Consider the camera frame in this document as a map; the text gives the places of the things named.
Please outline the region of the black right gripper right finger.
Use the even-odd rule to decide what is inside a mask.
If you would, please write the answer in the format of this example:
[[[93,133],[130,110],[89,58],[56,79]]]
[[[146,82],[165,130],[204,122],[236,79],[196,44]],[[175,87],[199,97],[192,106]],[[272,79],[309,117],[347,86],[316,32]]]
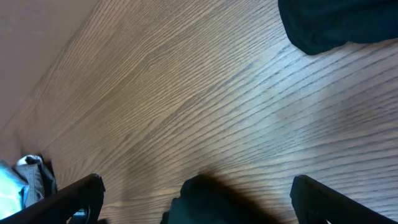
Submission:
[[[307,175],[294,177],[290,198],[299,224],[397,224]]]

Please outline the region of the black polo shirt with logo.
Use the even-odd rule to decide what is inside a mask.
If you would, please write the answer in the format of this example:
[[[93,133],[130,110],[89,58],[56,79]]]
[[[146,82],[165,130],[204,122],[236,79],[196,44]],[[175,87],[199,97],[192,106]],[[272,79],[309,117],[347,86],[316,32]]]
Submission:
[[[161,224],[245,223],[250,212],[231,189],[206,175],[186,180]]]

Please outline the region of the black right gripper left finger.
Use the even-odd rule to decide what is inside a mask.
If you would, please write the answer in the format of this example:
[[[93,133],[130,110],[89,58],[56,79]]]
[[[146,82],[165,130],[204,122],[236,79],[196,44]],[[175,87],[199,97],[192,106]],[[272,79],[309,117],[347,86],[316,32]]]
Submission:
[[[3,220],[1,223],[89,223],[98,222],[104,201],[102,178],[90,174],[75,183]]]

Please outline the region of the plain black t-shirt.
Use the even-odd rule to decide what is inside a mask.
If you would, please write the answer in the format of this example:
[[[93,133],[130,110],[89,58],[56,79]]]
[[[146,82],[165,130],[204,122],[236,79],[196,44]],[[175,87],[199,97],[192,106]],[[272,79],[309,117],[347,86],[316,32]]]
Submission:
[[[287,37],[307,55],[397,38],[397,0],[279,0]]]

